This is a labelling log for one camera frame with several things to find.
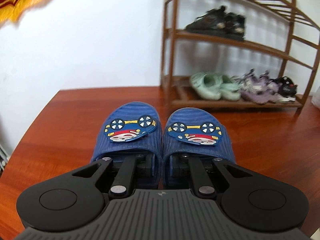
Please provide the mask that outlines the blue slipper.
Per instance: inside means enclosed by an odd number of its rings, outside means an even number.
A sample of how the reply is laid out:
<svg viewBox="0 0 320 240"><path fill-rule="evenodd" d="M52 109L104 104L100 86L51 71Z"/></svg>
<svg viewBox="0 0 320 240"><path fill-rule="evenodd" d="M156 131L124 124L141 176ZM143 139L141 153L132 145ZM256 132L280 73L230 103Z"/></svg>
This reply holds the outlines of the blue slipper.
<svg viewBox="0 0 320 240"><path fill-rule="evenodd" d="M180 108L169 116L163 133L162 180L174 186L174 156L198 154L235 163L231 139L217 118L199 108Z"/></svg>
<svg viewBox="0 0 320 240"><path fill-rule="evenodd" d="M109 157L122 163L126 156L146 154L151 167L141 187L156 187L162 162L162 127L156 109L145 102L129 102L115 109L104 121L96 140L91 162Z"/></svg>

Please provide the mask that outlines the black leather boot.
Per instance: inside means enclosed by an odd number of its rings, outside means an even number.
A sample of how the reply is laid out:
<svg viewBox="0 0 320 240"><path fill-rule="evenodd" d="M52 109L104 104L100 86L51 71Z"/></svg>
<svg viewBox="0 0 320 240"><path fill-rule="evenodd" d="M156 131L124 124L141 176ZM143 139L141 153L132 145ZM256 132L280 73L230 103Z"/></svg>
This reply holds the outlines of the black leather boot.
<svg viewBox="0 0 320 240"><path fill-rule="evenodd" d="M245 36L245 21L243 15L229 12L224 16L225 27L223 31L225 38L230 38L237 41L243 41Z"/></svg>
<svg viewBox="0 0 320 240"><path fill-rule="evenodd" d="M193 23L185 27L185 31L189 33L203 34L209 36L224 37L225 36L225 9L222 5L217 9L211 9L206 14L197 17Z"/></svg>

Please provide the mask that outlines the brown wooden shoe rack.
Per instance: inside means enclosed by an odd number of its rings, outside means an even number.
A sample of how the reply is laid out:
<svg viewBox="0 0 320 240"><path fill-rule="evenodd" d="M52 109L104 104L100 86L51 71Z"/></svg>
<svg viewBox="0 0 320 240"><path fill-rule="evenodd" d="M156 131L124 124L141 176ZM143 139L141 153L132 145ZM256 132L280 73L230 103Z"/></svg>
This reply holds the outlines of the brown wooden shoe rack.
<svg viewBox="0 0 320 240"><path fill-rule="evenodd" d="M259 104L254 102L239 100L236 102L220 100L209 101L197 98L188 85L186 76L174 76L174 60L176 42L179 40L191 40L199 42L214 42L223 45L238 47L241 49L252 50L282 59L279 75L283 75L289 61L301 65L311 70L310 79L304 94L297 95L295 102L292 103L266 103L264 108L296 108L296 114L300 114L310 93L315 79L318 66L319 54L316 54L312 66L303 63L290 56L291 44L297 41L315 50L319 50L319 43L310 42L293 33L297 23L319 29L319 25L313 21L306 13L302 12L297 6L297 0L244 0L264 8L275 15L281 17L289 24L286 48L284 51L259 44L253 41L236 41L226 37L216 37L204 34L189 33L177 28L178 0L164 0L163 11L163 34L161 52L161 87L165 97L165 105L168 112L172 112L182 107L198 108L259 108Z"/></svg>

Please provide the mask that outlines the black sport sandal silver sole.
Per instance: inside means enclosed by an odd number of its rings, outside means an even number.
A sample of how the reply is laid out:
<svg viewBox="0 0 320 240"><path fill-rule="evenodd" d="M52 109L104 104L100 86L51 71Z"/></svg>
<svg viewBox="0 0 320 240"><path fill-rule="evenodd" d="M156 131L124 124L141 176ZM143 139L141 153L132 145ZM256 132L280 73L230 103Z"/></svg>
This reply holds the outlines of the black sport sandal silver sole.
<svg viewBox="0 0 320 240"><path fill-rule="evenodd" d="M295 102L297 85L289 77L278 77L271 81L278 86L277 97L279 103Z"/></svg>

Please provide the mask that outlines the white purple plastic bag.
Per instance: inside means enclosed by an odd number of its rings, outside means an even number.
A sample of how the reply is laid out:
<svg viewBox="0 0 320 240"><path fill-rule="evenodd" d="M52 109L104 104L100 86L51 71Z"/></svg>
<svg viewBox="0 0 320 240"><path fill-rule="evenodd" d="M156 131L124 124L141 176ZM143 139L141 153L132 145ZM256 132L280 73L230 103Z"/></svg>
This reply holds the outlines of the white purple plastic bag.
<svg viewBox="0 0 320 240"><path fill-rule="evenodd" d="M312 96L311 103L317 108L320 109L320 87L315 91Z"/></svg>

